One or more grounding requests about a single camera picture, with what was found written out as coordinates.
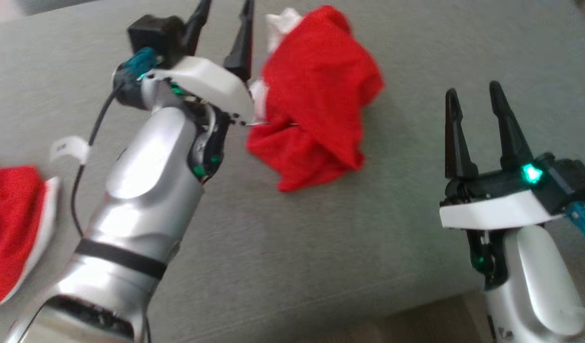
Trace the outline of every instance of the white cloth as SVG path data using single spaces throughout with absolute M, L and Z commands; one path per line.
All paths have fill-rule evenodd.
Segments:
M 271 55 L 280 46 L 280 43 L 289 32 L 299 25 L 303 17 L 295 9 L 286 8 L 280 15 L 268 14 L 267 19 L 267 39 L 268 50 Z M 255 116 L 253 124 L 265 123 L 265 102 L 269 85 L 262 78 L 256 80 L 251 86 L 250 91 L 255 103 Z

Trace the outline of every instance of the crumpled red cloth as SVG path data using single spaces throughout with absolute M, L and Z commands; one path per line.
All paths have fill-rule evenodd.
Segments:
M 45 191 L 34 167 L 0 169 L 0 302 L 16 286 L 33 249 Z
M 251 130 L 247 148 L 279 172 L 280 191 L 331 182 L 363 166 L 361 108 L 384 82 L 340 11 L 323 6 L 306 15 L 262 76 L 269 124 Z

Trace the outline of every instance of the black cable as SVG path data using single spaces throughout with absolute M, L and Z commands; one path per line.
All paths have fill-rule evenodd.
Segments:
M 90 140 L 88 141 L 88 145 L 92 147 L 94 145 L 94 141 L 96 140 L 96 135 L 98 134 L 98 130 L 100 130 L 101 122 L 104 120 L 106 112 L 108 111 L 108 107 L 112 104 L 112 100 L 117 96 L 121 88 L 123 87 L 123 82 L 121 82 L 117 87 L 112 89 L 112 92 L 104 101 L 102 105 L 102 109 L 100 110 L 100 114 L 96 119 L 96 123 L 94 124 L 94 128 L 91 130 Z M 77 217 L 77 191 L 79 191 L 79 183 L 81 182 L 81 176 L 83 176 L 83 172 L 85 171 L 85 164 L 79 165 L 79 170 L 77 171 L 77 177 L 74 180 L 74 184 L 72 185 L 72 195 L 70 197 L 70 209 L 72 212 L 72 221 L 74 222 L 74 227 L 77 229 L 80 237 L 83 237 L 83 230 L 81 230 L 81 224 L 79 224 L 79 218 Z M 151 338 L 151 326 L 149 326 L 149 319 L 146 321 L 146 334 L 147 334 L 147 343 L 151 343 L 153 339 Z
M 149 325 L 149 319 L 146 319 L 146 337 L 147 337 L 147 343 L 151 343 L 152 338 L 151 338 L 151 326 Z

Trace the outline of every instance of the black band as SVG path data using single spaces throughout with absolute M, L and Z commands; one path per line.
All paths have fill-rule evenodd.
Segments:
M 138 255 L 135 252 L 130 252 L 129 250 L 115 247 L 114 245 L 98 243 L 88 239 L 81 239 L 74 252 L 117 263 L 123 267 L 156 278 L 157 280 L 163 278 L 163 274 L 165 274 L 168 268 L 168 265 L 156 259 L 147 258 L 146 256 Z

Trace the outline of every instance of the wooden floor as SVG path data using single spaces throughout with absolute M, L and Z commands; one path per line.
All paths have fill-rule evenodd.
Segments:
M 567 265 L 585 303 L 585 259 Z M 492 343 L 485 313 L 468 293 L 302 343 Z

